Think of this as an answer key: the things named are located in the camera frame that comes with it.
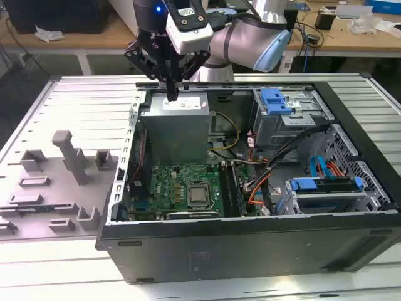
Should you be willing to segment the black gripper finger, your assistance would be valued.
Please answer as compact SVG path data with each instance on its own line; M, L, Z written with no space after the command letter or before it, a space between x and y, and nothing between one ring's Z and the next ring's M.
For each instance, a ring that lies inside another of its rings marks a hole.
M141 44L139 40L131 43L125 50L125 57L151 80L164 84L167 100L173 101L173 82L167 65L164 47L159 41Z
M190 80L196 71L209 59L210 53L200 50L190 55L173 56L173 101L176 101L179 93L179 85L183 80Z

